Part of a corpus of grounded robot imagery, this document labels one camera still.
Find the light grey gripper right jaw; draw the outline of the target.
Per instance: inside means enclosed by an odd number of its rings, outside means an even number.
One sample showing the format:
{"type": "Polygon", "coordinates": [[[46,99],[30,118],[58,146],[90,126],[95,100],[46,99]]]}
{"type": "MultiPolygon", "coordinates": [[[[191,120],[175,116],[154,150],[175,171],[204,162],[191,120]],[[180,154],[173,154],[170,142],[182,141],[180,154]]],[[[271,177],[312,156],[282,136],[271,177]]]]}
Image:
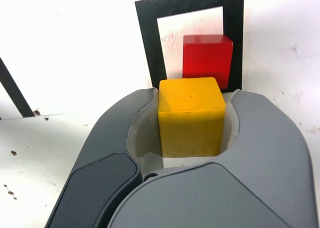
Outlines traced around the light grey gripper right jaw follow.
{"type": "Polygon", "coordinates": [[[111,228],[311,228],[313,170],[296,124],[260,94],[229,102],[237,133],[200,166],[157,176],[119,205],[111,228]]]}

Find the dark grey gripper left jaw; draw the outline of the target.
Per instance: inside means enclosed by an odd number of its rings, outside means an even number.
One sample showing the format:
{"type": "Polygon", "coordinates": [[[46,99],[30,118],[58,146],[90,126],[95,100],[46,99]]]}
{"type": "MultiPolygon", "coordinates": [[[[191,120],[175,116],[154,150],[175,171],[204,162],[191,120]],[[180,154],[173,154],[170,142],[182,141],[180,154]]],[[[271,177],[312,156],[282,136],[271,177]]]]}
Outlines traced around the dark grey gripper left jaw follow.
{"type": "Polygon", "coordinates": [[[144,176],[164,167],[157,89],[109,108],[88,135],[47,221],[48,228],[105,228],[144,176]]]}

